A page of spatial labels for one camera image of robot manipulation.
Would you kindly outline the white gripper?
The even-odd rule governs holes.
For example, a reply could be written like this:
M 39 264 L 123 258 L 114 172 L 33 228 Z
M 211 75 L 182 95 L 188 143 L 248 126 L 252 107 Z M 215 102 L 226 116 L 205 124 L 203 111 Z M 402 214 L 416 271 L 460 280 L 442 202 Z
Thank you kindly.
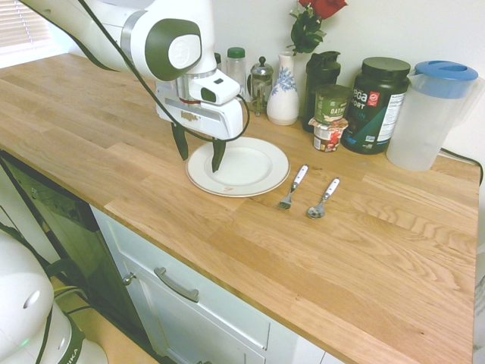
M 213 173 L 218 171 L 226 150 L 227 142 L 224 140 L 243 131 L 243 109 L 239 101 L 232 99 L 223 105 L 208 102 L 188 104 L 178 98 L 174 81 L 156 81 L 155 85 L 155 95 L 176 121 L 190 130 L 217 138 L 211 141 L 211 170 Z M 180 124 L 172 123 L 171 129 L 180 157 L 185 161 L 189 157 L 189 147 L 186 129 Z

